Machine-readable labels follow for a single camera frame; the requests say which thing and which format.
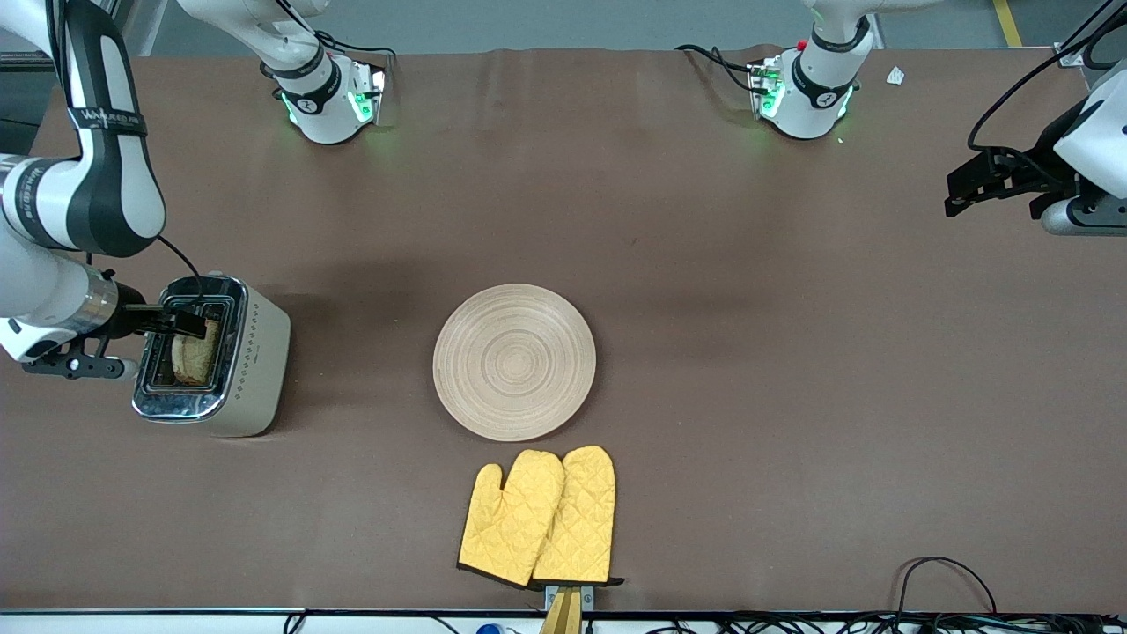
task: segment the quilted oven mitt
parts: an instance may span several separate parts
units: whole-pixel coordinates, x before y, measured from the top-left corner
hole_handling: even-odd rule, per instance
[[[524,588],[564,491],[564,465],[547,452],[522,452],[502,485],[499,465],[478,472],[458,568]]]
[[[564,497],[532,573],[541,583],[613,584],[614,465],[602,447],[564,457]]]

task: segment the bread slice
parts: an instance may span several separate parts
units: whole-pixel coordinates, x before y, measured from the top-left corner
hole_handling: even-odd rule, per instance
[[[183,385],[207,385],[219,347],[219,322],[207,320],[207,336],[197,340],[187,336],[172,338],[172,373]]]

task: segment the floor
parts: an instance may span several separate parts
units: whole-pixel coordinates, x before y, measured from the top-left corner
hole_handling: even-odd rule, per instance
[[[1100,3],[1008,1],[1015,26],[1009,37],[996,7],[1005,0],[947,0],[922,11],[885,14],[880,33],[890,48],[995,47],[1006,46],[1008,41],[1042,46],[1067,36]],[[658,50],[685,43],[734,50],[761,42],[788,44],[810,29],[810,15],[798,0],[336,0],[326,15],[310,21],[345,42],[392,46],[409,54],[533,47]],[[1120,50],[1127,50],[1127,34],[1119,39]],[[192,19],[176,0],[168,0],[156,35],[148,41],[144,47],[151,47],[153,55],[249,54],[225,33]],[[17,48],[19,43],[10,36],[0,37],[0,51]],[[0,119],[8,119],[0,120],[0,152],[29,151],[53,83],[50,73],[3,72],[0,66]]]

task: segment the yellow floor stripe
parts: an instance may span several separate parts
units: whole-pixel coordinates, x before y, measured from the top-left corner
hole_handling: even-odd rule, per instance
[[[1013,21],[1010,2],[1008,0],[994,0],[994,12],[997,14],[997,21],[1002,25],[1002,33],[1005,35],[1005,45],[1021,46],[1021,35],[1018,33],[1018,24]]]

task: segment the tabletop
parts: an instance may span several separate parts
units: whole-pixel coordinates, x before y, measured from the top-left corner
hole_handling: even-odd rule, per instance
[[[0,365],[0,602],[540,605],[455,569],[474,474],[594,444],[627,580],[601,608],[884,609],[947,555],[1003,610],[1122,609],[1125,242],[1048,235],[1024,199],[943,215],[970,125],[1047,54],[875,52],[807,142],[682,53],[401,56],[397,125],[336,146],[257,60],[134,61],[165,234],[289,312],[286,384],[269,434],[220,440]],[[984,139],[1026,146],[1083,95],[1050,69]],[[74,149],[60,106],[37,153]],[[184,274],[160,244],[96,262],[150,298]],[[520,445],[431,375],[451,311],[509,282],[568,297],[598,351],[579,413]],[[922,569],[908,607],[983,604]]]

